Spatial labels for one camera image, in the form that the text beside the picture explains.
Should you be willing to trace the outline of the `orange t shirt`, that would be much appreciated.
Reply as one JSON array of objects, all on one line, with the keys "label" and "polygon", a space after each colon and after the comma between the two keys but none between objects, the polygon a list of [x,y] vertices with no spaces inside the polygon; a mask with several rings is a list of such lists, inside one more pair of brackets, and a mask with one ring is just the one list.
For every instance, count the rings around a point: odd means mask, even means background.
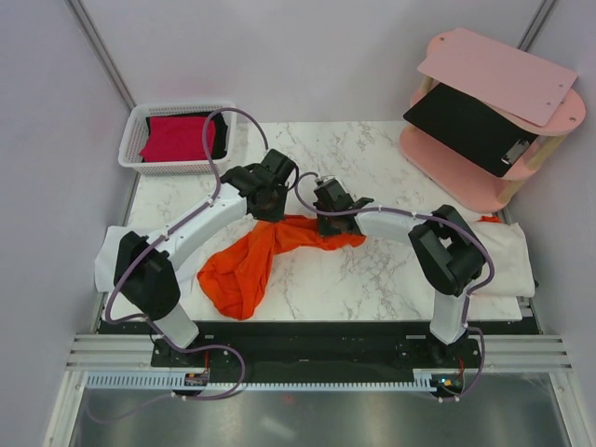
[{"label": "orange t shirt", "polygon": [[302,247],[356,248],[364,241],[364,236],[351,234],[322,236],[317,220],[303,215],[286,215],[278,223],[259,221],[233,245],[213,254],[196,279],[221,315],[246,320],[264,299],[276,256]]}]

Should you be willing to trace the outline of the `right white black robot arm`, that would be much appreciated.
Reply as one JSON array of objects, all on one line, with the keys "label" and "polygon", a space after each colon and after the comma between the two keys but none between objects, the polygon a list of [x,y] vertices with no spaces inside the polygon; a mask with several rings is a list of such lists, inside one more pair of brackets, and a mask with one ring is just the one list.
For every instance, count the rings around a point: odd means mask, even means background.
[{"label": "right white black robot arm", "polygon": [[435,291],[427,342],[428,359],[448,366],[460,355],[459,339],[467,331],[469,296],[482,269],[491,265],[488,251],[459,212],[443,205],[428,215],[392,210],[369,197],[358,200],[333,177],[316,180],[318,230],[327,236],[376,237],[412,247],[423,274]]}]

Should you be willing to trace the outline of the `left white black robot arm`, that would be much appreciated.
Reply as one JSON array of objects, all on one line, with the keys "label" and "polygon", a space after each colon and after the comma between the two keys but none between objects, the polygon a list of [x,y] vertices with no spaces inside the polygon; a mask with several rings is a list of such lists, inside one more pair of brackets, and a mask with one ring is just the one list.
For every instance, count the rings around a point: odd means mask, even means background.
[{"label": "left white black robot arm", "polygon": [[205,242],[229,224],[250,215],[279,222],[284,218],[287,181],[296,164],[275,149],[263,161],[234,167],[217,177],[215,191],[160,232],[134,231],[120,239],[110,296],[122,294],[173,345],[172,356],[184,366],[197,365],[204,344],[198,326],[180,304],[176,272]]}]

